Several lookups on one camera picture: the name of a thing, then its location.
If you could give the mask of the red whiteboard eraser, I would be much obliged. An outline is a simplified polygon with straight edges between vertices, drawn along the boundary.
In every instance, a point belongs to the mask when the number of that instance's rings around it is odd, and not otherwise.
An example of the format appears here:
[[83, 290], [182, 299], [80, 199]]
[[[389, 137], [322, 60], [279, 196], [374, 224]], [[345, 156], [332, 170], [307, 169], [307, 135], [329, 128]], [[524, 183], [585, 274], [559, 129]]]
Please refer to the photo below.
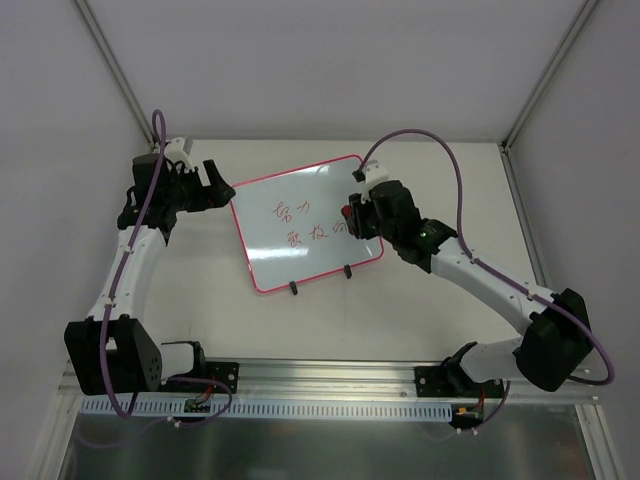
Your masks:
[[344, 222], [346, 224], [346, 228], [349, 234], [351, 236], [356, 237], [357, 231], [356, 231], [356, 225], [354, 223], [354, 216], [353, 216], [351, 207], [349, 205], [343, 206], [341, 208], [341, 215], [344, 219]]

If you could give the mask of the pink-framed small whiteboard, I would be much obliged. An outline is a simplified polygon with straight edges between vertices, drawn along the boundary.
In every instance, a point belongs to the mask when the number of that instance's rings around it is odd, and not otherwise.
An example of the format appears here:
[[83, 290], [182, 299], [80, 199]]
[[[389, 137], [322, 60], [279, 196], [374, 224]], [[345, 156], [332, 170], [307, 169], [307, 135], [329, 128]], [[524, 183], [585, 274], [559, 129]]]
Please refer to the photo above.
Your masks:
[[380, 238], [358, 240], [341, 208], [359, 191], [357, 155], [266, 175], [233, 186], [231, 210], [254, 288], [263, 294], [343, 273], [384, 254]]

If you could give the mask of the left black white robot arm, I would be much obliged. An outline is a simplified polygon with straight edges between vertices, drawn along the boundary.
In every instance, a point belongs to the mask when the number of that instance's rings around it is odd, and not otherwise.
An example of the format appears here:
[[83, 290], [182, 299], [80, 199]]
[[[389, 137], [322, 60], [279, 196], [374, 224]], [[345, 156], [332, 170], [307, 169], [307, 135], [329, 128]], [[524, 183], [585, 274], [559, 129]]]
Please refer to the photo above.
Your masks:
[[80, 389], [88, 396], [158, 391], [171, 377], [196, 391], [208, 379], [201, 344], [153, 340], [143, 311], [178, 214], [223, 208], [235, 191], [213, 160], [188, 167], [184, 160], [157, 159], [134, 159], [134, 183], [117, 218], [118, 243], [104, 288], [86, 319], [69, 323], [64, 332]]

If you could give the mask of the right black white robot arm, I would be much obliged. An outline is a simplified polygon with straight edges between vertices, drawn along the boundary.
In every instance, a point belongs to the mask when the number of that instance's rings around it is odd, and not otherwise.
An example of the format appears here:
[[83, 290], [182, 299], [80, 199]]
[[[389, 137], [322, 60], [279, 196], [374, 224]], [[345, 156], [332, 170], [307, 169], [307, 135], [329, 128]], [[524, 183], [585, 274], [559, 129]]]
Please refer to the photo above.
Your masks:
[[341, 213], [350, 234], [386, 240], [402, 260], [462, 288], [516, 330], [515, 339], [470, 342], [445, 360], [447, 384], [456, 395], [469, 396], [489, 380], [517, 377], [554, 392], [592, 351], [580, 294], [526, 285], [468, 254], [456, 230], [421, 216], [400, 181], [377, 185], [369, 200], [359, 193], [350, 195]]

